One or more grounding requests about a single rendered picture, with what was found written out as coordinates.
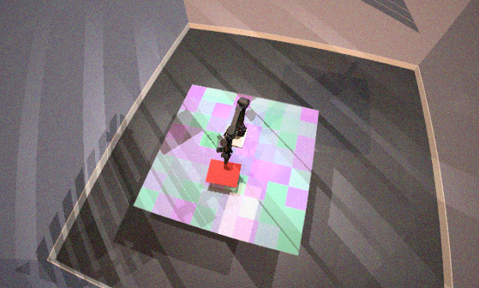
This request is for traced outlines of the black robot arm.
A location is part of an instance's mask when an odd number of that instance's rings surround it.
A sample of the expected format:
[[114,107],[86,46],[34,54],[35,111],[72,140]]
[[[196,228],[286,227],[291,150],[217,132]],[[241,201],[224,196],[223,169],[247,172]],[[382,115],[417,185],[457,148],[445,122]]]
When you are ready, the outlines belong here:
[[244,124],[244,118],[245,118],[245,112],[246,109],[249,106],[249,99],[246,99],[244,97],[241,97],[237,101],[237,106],[235,109],[234,116],[231,121],[231,125],[228,127],[228,129],[224,133],[224,139],[220,141],[220,145],[222,147],[219,147],[216,149],[217,153],[223,153],[224,152],[224,147],[232,145],[232,140],[235,139],[236,135],[237,136],[243,136],[245,135],[247,127],[245,127]]

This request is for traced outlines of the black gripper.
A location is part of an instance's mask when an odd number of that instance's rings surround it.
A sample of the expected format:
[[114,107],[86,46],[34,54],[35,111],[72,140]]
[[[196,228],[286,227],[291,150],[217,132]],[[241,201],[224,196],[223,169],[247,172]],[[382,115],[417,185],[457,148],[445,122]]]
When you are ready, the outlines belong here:
[[221,158],[224,158],[224,160],[225,160],[225,165],[227,164],[228,160],[231,157],[230,153],[233,153],[233,150],[231,148],[232,148],[232,145],[230,145],[230,146],[228,145],[228,146],[224,147],[224,152],[221,154]]

